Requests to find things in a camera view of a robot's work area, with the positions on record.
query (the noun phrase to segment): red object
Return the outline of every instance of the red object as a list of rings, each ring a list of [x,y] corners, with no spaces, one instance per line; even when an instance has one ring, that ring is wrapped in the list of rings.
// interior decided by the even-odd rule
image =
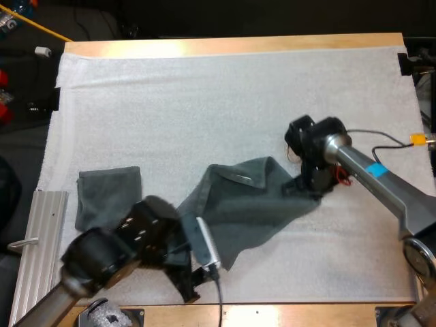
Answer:
[[[352,182],[348,178],[348,173],[341,166],[336,166],[336,180],[345,186],[350,186]]]
[[[9,78],[7,77],[7,74],[3,70],[0,70],[0,87],[5,87],[8,82]]]
[[[4,104],[0,104],[0,125],[6,125],[12,118],[14,118],[12,111],[7,109]]]

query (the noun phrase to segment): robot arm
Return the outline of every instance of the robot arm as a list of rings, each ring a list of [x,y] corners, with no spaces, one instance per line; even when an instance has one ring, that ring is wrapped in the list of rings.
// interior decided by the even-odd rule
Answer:
[[[303,160],[305,187],[327,191],[334,186],[333,179],[322,182],[314,179],[329,178],[326,176],[331,174],[319,171],[329,171],[340,164],[398,218],[405,259],[429,294],[406,314],[385,322],[385,326],[436,326],[436,198],[422,193],[356,150],[344,125],[336,118],[315,124],[304,116],[290,124],[285,139]]]
[[[137,267],[163,270],[185,303],[199,299],[194,287],[216,276],[192,271],[191,251],[203,267],[219,266],[213,241],[196,217],[179,217],[162,199],[133,205],[113,231],[93,228],[76,238],[62,257],[61,281],[15,327],[55,327],[81,299],[111,288]]]

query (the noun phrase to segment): folded gray towel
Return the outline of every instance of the folded gray towel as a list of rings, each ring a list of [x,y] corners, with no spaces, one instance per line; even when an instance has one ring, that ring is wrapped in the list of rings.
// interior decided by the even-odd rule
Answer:
[[[76,229],[115,228],[142,198],[139,167],[79,172]]]

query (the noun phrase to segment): crumpled gray cloth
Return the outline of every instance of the crumpled gray cloth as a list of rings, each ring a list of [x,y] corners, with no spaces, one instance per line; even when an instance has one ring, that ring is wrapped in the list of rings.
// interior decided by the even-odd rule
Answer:
[[[283,195],[282,185],[292,179],[272,157],[210,165],[178,211],[207,222],[221,263],[229,270],[242,250],[262,245],[320,204],[297,191]]]
[[[141,201],[139,167],[79,172],[76,229],[93,227],[113,229]]]

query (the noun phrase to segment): table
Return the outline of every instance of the table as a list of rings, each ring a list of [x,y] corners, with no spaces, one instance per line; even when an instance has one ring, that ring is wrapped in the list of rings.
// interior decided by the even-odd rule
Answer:
[[[190,40],[74,42],[65,52],[102,58],[171,58],[241,52],[403,46],[400,33],[244,37]],[[223,326],[355,326],[374,327],[376,306],[409,303],[226,305]],[[194,327],[218,324],[215,305],[147,306],[147,327]],[[84,307],[74,307],[59,324],[72,326]]]

